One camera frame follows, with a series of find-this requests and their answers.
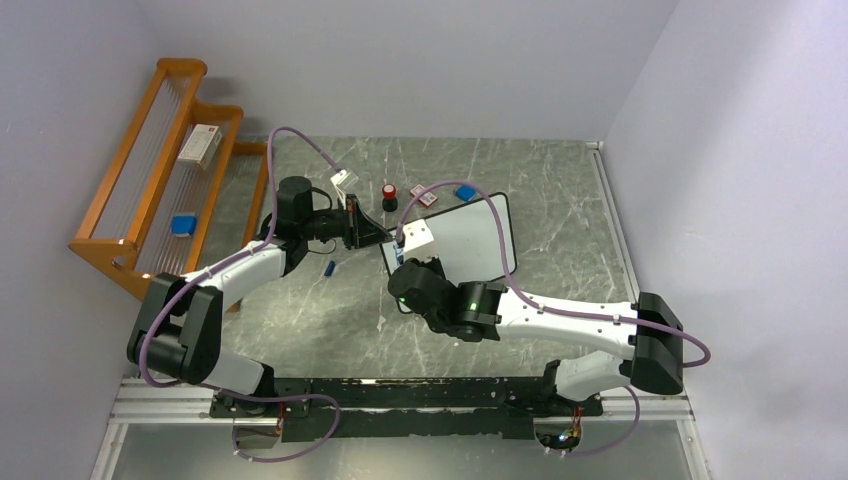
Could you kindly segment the white whiteboard black frame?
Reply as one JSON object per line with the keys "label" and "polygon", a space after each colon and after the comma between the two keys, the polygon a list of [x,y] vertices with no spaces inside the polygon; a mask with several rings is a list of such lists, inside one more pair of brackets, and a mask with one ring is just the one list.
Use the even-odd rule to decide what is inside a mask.
{"label": "white whiteboard black frame", "polygon": [[482,198],[425,217],[445,276],[454,284],[502,278],[501,242],[505,243],[509,271],[514,273],[517,269],[509,198],[503,192],[490,198],[501,221],[503,237],[497,234],[494,217]]}

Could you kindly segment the orange wooden shelf rack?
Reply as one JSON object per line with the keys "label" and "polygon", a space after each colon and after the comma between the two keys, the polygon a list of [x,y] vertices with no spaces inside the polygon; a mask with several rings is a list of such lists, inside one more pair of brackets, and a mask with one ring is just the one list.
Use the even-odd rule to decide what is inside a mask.
{"label": "orange wooden shelf rack", "polygon": [[[243,110],[202,101],[199,59],[161,58],[70,249],[137,299],[160,272],[202,269],[242,248],[258,227],[268,181],[264,141],[241,141]],[[177,161],[195,124],[221,128],[206,170]],[[192,237],[170,222],[194,213]]]}

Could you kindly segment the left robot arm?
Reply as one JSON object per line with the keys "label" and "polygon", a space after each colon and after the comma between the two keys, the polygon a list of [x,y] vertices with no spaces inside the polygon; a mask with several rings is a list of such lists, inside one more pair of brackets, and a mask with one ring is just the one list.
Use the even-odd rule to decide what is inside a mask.
{"label": "left robot arm", "polygon": [[361,209],[355,195],[317,209],[313,197],[318,192],[305,177],[282,179],[272,213],[255,240],[203,270],[156,275],[128,340],[129,361],[144,373],[233,393],[251,415],[271,411],[277,400],[273,369],[223,349],[225,311],[253,290],[291,273],[312,241],[339,240],[354,250],[390,238]]}

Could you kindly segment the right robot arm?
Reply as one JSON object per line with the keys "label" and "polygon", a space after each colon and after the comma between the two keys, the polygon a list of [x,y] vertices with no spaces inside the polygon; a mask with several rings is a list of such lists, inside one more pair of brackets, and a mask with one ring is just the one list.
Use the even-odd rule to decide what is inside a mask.
{"label": "right robot arm", "polygon": [[388,291],[431,331],[466,342],[519,338],[588,348],[561,361],[541,385],[540,402],[553,414],[624,386],[656,395],[684,389],[683,327],[656,294],[644,293],[635,303],[590,303],[524,294],[497,282],[455,285],[417,260],[390,274]]}

